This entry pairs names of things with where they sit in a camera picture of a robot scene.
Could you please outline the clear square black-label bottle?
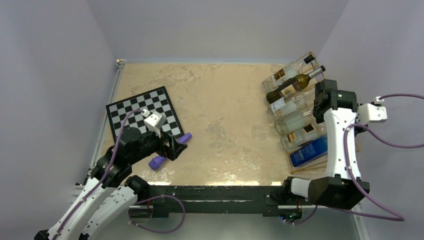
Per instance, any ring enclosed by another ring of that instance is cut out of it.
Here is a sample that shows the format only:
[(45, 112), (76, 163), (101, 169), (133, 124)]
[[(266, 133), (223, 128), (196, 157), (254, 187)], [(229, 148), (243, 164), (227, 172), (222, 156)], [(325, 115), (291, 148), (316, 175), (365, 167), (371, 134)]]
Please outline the clear square black-label bottle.
[(305, 127), (295, 130), (280, 139), (284, 151), (294, 152), (308, 143), (314, 141), (327, 132), (326, 124), (311, 123)]

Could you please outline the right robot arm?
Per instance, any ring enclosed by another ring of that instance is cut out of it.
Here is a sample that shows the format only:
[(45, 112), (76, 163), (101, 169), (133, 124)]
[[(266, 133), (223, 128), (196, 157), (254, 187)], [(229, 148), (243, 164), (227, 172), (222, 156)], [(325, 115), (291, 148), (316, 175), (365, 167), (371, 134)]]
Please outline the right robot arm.
[(289, 176), (283, 181), (280, 196), (288, 204), (299, 198), (312, 205), (351, 210), (369, 193), (370, 184), (361, 180), (356, 160), (355, 127), (357, 95), (339, 90), (335, 80), (324, 79), (315, 87), (313, 116), (324, 122), (327, 132), (327, 164), (321, 178)]

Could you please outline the clear round short bottle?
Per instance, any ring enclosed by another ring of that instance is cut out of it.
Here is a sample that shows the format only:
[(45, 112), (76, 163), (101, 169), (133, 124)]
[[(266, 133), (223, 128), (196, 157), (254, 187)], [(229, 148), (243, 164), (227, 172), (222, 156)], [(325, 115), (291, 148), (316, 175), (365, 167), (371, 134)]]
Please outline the clear round short bottle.
[(270, 104), (268, 109), (277, 118), (286, 117), (297, 110), (313, 105), (315, 99), (315, 90), (310, 88), (306, 91), (292, 94), (287, 99), (279, 99)]

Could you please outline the dark green wine bottle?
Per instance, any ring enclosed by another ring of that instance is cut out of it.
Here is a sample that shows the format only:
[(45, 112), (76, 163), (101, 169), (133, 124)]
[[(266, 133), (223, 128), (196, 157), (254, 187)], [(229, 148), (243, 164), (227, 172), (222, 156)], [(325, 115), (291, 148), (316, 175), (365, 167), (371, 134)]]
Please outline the dark green wine bottle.
[(281, 98), (285, 99), (291, 93), (303, 91), (313, 78), (325, 71), (326, 68), (321, 65), (308, 74), (298, 74), (289, 78), (266, 94), (268, 104), (272, 104)]

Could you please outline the clear wine bottle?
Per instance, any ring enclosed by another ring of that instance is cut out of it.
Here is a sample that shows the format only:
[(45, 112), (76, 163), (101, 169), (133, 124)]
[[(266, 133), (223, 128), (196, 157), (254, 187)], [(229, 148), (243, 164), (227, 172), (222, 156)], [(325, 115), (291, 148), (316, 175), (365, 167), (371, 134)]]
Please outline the clear wine bottle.
[(313, 107), (309, 106), (297, 110), (282, 119), (276, 120), (274, 122), (274, 127), (279, 135), (286, 136), (298, 129), (306, 127), (314, 121)]

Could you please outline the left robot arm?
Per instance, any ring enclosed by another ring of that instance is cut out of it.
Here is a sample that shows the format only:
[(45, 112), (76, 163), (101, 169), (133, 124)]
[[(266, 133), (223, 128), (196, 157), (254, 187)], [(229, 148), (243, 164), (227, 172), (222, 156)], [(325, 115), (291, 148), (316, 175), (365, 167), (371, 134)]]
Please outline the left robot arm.
[(133, 164), (157, 153), (162, 160), (175, 160), (188, 146), (188, 133), (180, 139), (162, 132), (141, 133), (124, 127), (120, 138), (96, 163), (82, 192), (64, 216), (50, 229), (40, 230), (36, 240), (94, 240), (131, 205), (152, 200), (150, 185), (131, 176)]

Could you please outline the blue square glass bottle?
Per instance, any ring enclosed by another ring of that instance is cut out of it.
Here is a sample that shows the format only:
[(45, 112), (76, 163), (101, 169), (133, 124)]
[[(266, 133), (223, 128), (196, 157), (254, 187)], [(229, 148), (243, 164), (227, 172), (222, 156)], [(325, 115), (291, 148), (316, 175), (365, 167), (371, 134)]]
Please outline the blue square glass bottle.
[(303, 166), (317, 160), (328, 153), (328, 136), (324, 134), (300, 149), (288, 155), (289, 162), (293, 167)]

